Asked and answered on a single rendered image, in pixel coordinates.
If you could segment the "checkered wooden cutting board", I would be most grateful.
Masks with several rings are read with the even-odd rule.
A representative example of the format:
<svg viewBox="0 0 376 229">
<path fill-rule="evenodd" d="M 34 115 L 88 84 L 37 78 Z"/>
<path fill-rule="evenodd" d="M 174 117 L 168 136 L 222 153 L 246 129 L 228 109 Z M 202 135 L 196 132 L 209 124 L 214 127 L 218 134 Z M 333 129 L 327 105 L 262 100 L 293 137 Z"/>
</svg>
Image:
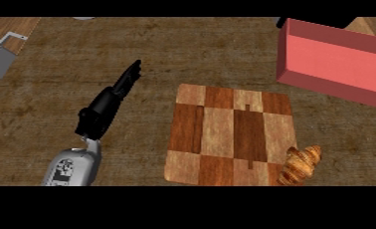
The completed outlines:
<svg viewBox="0 0 376 229">
<path fill-rule="evenodd" d="M 165 180 L 190 185 L 270 186 L 293 146 L 287 95 L 180 85 Z"/>
</svg>

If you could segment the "red open box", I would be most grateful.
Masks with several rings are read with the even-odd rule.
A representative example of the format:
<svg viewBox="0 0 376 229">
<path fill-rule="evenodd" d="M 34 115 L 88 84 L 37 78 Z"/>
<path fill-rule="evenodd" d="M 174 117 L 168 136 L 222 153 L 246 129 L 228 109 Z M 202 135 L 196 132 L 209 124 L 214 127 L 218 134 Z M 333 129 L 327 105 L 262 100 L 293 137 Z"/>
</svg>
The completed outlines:
<svg viewBox="0 0 376 229">
<path fill-rule="evenodd" d="M 376 107 L 376 36 L 287 18 L 275 80 Z"/>
</svg>

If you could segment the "golden brown croissant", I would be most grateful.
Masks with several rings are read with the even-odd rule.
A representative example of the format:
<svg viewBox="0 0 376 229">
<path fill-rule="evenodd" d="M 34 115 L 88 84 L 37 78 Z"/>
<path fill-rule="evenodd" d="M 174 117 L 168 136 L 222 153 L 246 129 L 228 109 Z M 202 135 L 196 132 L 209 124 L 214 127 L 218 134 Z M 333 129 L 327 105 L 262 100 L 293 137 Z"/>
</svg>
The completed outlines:
<svg viewBox="0 0 376 229">
<path fill-rule="evenodd" d="M 293 146 L 286 151 L 286 160 L 275 182 L 278 185 L 299 185 L 312 177 L 314 169 L 321 160 L 321 148 L 309 145 L 302 150 Z"/>
</svg>

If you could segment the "grey metal sink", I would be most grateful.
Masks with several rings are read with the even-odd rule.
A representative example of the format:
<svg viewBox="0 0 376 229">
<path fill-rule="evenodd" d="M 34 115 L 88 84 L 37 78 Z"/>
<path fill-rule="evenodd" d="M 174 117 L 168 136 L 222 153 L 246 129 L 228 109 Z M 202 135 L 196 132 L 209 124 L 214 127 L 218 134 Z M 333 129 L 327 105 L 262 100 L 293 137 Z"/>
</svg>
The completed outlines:
<svg viewBox="0 0 376 229">
<path fill-rule="evenodd" d="M 17 38 L 19 40 L 26 41 L 28 37 L 9 31 L 6 33 L 6 35 L 3 36 L 3 38 L 0 39 L 0 80 L 3 79 L 6 72 L 9 70 L 9 67 L 14 61 L 14 57 L 16 54 L 13 52 L 10 52 L 6 48 L 4 48 L 4 43 L 7 42 L 9 38 Z"/>
</svg>

